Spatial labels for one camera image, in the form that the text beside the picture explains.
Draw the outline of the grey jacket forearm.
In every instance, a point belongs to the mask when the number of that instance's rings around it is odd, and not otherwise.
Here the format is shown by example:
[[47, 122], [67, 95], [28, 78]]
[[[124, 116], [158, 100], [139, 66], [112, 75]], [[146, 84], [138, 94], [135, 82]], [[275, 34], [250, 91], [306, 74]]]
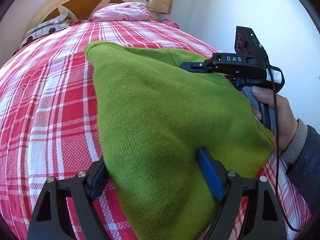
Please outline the grey jacket forearm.
[[298, 128], [282, 155], [289, 168], [287, 176], [306, 201], [312, 214], [319, 210], [319, 147], [317, 131], [298, 120]]

